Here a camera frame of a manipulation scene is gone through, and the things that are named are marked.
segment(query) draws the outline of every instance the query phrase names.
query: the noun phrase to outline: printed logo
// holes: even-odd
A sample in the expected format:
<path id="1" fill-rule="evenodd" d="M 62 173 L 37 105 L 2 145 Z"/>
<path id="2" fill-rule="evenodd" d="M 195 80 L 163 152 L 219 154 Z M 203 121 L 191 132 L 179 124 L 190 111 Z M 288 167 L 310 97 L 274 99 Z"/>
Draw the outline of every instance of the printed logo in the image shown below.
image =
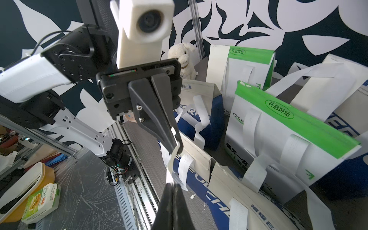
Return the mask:
<path id="1" fill-rule="evenodd" d="M 308 179 L 309 180 L 313 179 L 314 175 L 310 171 L 308 171 L 307 169 L 306 169 L 306 172 L 307 172 L 307 176 L 309 176 Z"/>
<path id="2" fill-rule="evenodd" d="M 266 106 L 274 111 L 275 113 L 277 113 L 278 115 L 281 115 L 285 118 L 288 118 L 288 119 L 293 119 L 294 118 L 294 114 L 288 110 L 287 108 L 285 108 L 284 106 L 282 106 L 281 104 L 277 103 L 277 102 L 274 102 L 272 100 L 267 100 L 265 101 L 266 103 Z"/>
<path id="3" fill-rule="evenodd" d="M 236 113 L 233 113 L 233 116 L 236 118 L 237 121 L 239 121 L 241 124 L 244 124 L 244 120 L 241 119 Z"/>
<path id="4" fill-rule="evenodd" d="M 245 54 L 245 50 L 241 48 L 232 48 L 230 49 L 230 53 L 235 54 L 235 55 L 243 55 Z"/>
<path id="5" fill-rule="evenodd" d="M 183 88 L 183 89 L 191 89 L 192 88 L 192 85 L 189 85 L 189 84 L 186 84 L 186 85 L 181 85 L 181 87 Z"/>

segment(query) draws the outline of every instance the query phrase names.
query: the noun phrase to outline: black cable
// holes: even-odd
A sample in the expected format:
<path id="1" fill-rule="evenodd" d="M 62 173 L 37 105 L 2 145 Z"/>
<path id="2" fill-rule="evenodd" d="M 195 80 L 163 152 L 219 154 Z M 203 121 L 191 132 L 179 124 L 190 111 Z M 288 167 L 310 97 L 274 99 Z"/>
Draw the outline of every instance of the black cable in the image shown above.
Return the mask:
<path id="1" fill-rule="evenodd" d="M 122 140 L 121 142 L 122 142 L 123 145 L 131 145 L 132 144 L 132 141 L 131 140 Z"/>
<path id="2" fill-rule="evenodd" d="M 59 31 L 54 31 L 52 33 L 49 33 L 47 34 L 46 36 L 44 36 L 43 38 L 41 38 L 41 40 L 36 44 L 34 50 L 32 51 L 31 53 L 31 56 L 33 56 L 37 50 L 37 48 L 41 45 L 41 43 L 43 42 L 43 40 L 45 40 L 46 38 L 50 37 L 51 35 L 54 35 L 56 33 L 65 33 L 65 32 L 68 32 L 70 33 L 71 31 L 70 30 L 59 30 Z"/>
<path id="3" fill-rule="evenodd" d="M 109 184 L 109 185 L 111 185 L 111 186 L 116 186 L 116 185 L 118 185 L 119 184 L 119 181 L 115 181 L 116 182 L 116 184 L 111 184 L 111 182 L 110 182 L 110 180 L 109 180 L 109 176 L 111 177 L 111 179 L 112 180 L 116 180 L 116 175 L 113 173 L 113 172 L 111 172 L 110 171 L 110 168 L 111 167 L 107 167 L 106 169 L 105 169 L 105 172 L 106 172 L 106 177 L 105 177 L 105 179 L 106 179 L 106 182 Z"/>

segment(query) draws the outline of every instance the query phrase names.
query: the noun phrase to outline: cardboard box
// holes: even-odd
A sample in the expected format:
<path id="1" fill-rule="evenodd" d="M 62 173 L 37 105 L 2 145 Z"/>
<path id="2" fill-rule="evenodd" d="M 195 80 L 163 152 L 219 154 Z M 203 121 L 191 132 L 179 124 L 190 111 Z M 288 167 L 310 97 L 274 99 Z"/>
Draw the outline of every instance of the cardboard box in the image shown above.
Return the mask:
<path id="1" fill-rule="evenodd" d="M 36 223 L 59 207 L 60 185 L 48 184 L 28 198 L 22 222 Z"/>

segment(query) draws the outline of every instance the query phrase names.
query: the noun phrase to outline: black and white patterned backdrop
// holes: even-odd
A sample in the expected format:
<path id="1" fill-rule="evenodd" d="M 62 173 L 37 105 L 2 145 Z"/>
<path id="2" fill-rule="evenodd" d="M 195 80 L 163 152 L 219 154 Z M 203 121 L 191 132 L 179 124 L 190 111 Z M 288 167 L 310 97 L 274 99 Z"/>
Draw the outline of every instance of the black and white patterned backdrop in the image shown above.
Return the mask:
<path id="1" fill-rule="evenodd" d="M 196 44 L 187 0 L 174 2 L 172 31 L 163 41 L 162 59 L 174 44 Z M 197 6 L 206 55 L 210 44 L 276 50 L 276 78 L 320 63 L 328 53 L 368 66 L 367 0 L 197 0 Z M 81 22 L 75 0 L 2 0 L 0 67 L 30 53 L 46 34 L 73 30 Z M 60 37 L 50 37 L 37 52 Z M 199 56 L 193 58 L 196 64 Z M 74 115 L 99 132 L 113 122 L 94 79 L 54 90 Z M 68 137 L 48 134 L 80 148 Z"/>

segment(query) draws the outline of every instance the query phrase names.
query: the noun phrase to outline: gray table surface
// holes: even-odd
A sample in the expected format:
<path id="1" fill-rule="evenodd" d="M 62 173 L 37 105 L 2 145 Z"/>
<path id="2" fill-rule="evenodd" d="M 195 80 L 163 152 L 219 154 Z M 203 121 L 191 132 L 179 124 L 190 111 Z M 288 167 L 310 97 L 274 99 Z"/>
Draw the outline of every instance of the gray table surface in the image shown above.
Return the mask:
<path id="1" fill-rule="evenodd" d="M 43 218 L 42 230 L 125 230 L 114 187 L 105 182 L 105 168 L 91 151 L 58 165 L 59 207 Z M 18 230 L 25 229 L 21 222 Z"/>

